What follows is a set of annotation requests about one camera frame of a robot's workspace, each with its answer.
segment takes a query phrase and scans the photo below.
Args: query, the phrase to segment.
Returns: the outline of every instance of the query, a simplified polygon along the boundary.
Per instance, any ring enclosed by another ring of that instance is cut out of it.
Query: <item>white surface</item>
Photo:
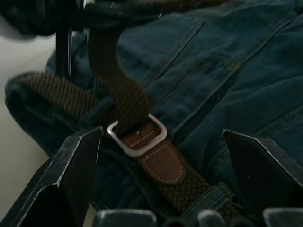
[[[9,41],[0,37],[0,221],[22,193],[36,170],[48,159],[10,116],[4,104],[8,78],[44,70],[54,49],[54,37]],[[84,226],[90,227],[95,211],[89,208]]]

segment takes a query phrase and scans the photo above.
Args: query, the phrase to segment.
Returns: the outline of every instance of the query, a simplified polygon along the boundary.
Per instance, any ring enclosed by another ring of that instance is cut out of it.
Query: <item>white stitching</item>
[[[150,135],[152,135],[155,131],[153,130],[152,132],[150,132],[149,134],[147,134],[146,136],[142,137],[141,139],[139,139],[137,142],[131,144],[129,147],[133,147],[136,146],[138,143],[140,143],[142,140],[146,139],[147,137],[149,137]]]
[[[178,155],[176,154],[176,152],[169,146],[167,146],[173,153],[174,155],[177,157],[179,163],[181,164],[181,171],[180,171],[180,175],[175,179],[175,180],[165,180],[163,179],[162,177],[160,177],[158,174],[156,174],[152,168],[146,163],[146,160],[148,160],[149,158],[151,158],[152,156],[154,156],[155,154],[157,154],[159,151],[161,151],[163,148],[165,148],[167,146],[167,144],[165,144],[163,147],[161,147],[160,149],[156,150],[154,153],[152,153],[150,156],[146,156],[145,159],[144,159],[144,163],[146,164],[146,167],[149,168],[149,170],[154,174],[156,175],[157,178],[159,178],[160,180],[164,181],[164,182],[173,182],[173,181],[177,181],[183,174],[183,165],[182,165],[182,162],[180,161]]]

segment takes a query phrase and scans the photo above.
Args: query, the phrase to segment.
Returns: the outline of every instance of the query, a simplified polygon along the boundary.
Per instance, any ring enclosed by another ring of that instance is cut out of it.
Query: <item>belt buckle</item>
[[[114,128],[118,125],[118,121],[112,123],[107,128],[107,133],[116,141],[116,143],[122,148],[122,150],[130,157],[140,157],[141,155],[145,154],[147,151],[152,149],[157,144],[161,143],[167,136],[167,129],[166,127],[152,114],[148,115],[149,119],[151,119],[152,122],[155,123],[160,129],[161,133],[159,136],[152,139],[146,146],[140,148],[140,149],[130,149],[127,147],[120,139],[119,137],[114,133]]]

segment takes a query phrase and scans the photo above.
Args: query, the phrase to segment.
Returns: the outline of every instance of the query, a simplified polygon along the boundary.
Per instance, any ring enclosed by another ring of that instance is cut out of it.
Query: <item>brown woven belt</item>
[[[149,99],[144,90],[119,67],[116,45],[122,31],[123,28],[91,31],[89,35],[92,73],[106,86],[115,104],[98,124],[109,126],[107,131],[112,138],[140,164],[181,214],[211,186],[185,162],[169,141],[166,128],[149,114]],[[98,102],[90,93],[50,74],[28,74],[14,81],[30,87],[78,120]],[[240,215],[229,203],[219,212],[226,220]]]

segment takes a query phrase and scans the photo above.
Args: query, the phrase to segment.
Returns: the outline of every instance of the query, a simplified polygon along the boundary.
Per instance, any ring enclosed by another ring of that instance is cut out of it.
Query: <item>jeans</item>
[[[223,129],[269,137],[303,165],[302,8],[303,1],[296,0],[235,0],[172,13],[122,34],[122,68],[145,88],[151,113],[167,127],[186,161],[214,185],[183,214],[189,226],[196,223],[197,209],[217,210],[227,201],[243,212],[248,207],[222,140]],[[90,127],[112,105],[90,73],[86,36],[75,36],[73,43],[69,79],[97,96],[98,106],[69,125],[68,116],[53,106],[40,109],[44,118],[56,117],[44,125],[32,120],[28,126],[29,116],[15,117],[49,155],[68,134]],[[47,71],[54,72],[53,57]],[[160,219],[176,215],[139,167],[106,138],[93,203],[98,209],[152,209]]]

